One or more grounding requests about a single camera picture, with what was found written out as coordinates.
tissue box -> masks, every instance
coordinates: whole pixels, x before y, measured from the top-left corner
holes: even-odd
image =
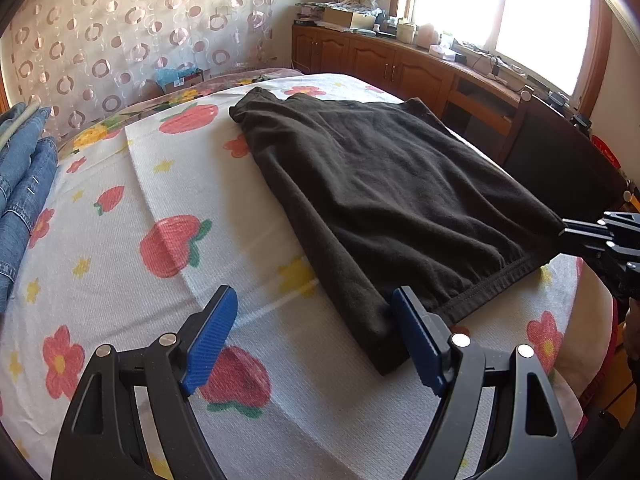
[[[431,45],[429,47],[429,55],[433,57],[437,57],[439,59],[444,59],[445,61],[455,61],[456,53],[450,48],[444,48],[439,45]]]

circle pattern curtain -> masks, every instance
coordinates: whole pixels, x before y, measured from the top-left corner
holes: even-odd
[[[1,39],[10,102],[67,139],[147,98],[156,71],[267,66],[273,0],[26,0]]]

white blanket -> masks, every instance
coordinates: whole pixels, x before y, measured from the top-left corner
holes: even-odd
[[[283,99],[399,102],[345,75],[257,85]],[[238,292],[238,319],[191,404],[230,480],[402,478],[420,446],[437,399],[411,363],[384,378],[373,369],[228,116],[253,86],[166,110],[60,162],[0,333],[1,421],[43,478],[91,352],[149,345],[221,284]],[[577,269],[558,256],[460,330],[509,351],[529,341],[551,370]],[[169,477],[144,391],[139,401],[152,462]],[[464,472],[481,445],[478,424]]]

window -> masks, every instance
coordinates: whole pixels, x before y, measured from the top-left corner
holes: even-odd
[[[433,23],[550,88],[579,96],[591,0],[399,0],[398,9],[416,25]]]

yellow star print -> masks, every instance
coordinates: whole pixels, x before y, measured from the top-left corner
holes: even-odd
[[[286,294],[297,290],[304,298],[310,298],[316,291],[316,275],[311,266],[301,256],[293,258],[288,266],[278,267],[282,277],[280,292]]]
[[[11,358],[9,360],[9,372],[11,374],[11,378],[14,381],[14,384],[18,382],[18,375],[20,375],[24,371],[20,361],[18,361],[18,351],[14,350],[11,352]]]
[[[27,285],[27,303],[35,303],[39,291],[40,285],[38,284],[37,278],[32,282],[29,282]]]
[[[551,273],[551,269],[549,269],[549,266],[545,265],[540,267],[540,283],[542,285],[551,285],[553,280],[553,274]]]
[[[24,446],[22,445],[21,438],[15,441],[15,447],[18,448],[18,451],[20,451],[20,454],[24,457],[25,460],[28,460],[30,458],[29,453],[27,453],[27,450],[24,449]]]
[[[86,273],[89,272],[89,262],[91,258],[80,258],[78,260],[78,264],[74,267],[74,274],[78,278],[82,278]]]
[[[171,474],[171,470],[169,469],[169,465],[166,460],[162,460],[153,453],[149,453],[149,461],[151,462],[151,467],[153,468],[154,473],[162,478],[166,478],[166,480],[174,480],[174,476]]]
[[[169,171],[174,164],[175,160],[166,160],[164,159],[160,164],[158,164],[154,168],[154,173],[166,173]]]

